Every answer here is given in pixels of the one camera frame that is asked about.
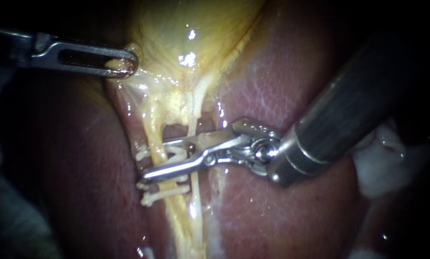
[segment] clip applier jaw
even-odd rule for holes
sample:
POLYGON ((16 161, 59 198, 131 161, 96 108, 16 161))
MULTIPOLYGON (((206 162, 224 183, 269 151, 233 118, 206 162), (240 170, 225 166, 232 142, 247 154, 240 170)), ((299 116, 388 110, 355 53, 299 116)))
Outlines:
POLYGON ((280 138, 277 132, 261 123, 241 118, 224 129, 166 141, 164 146, 187 150, 188 158, 145 169, 139 181, 155 184, 221 163, 244 165, 254 174, 267 178, 266 165, 277 153, 280 138))

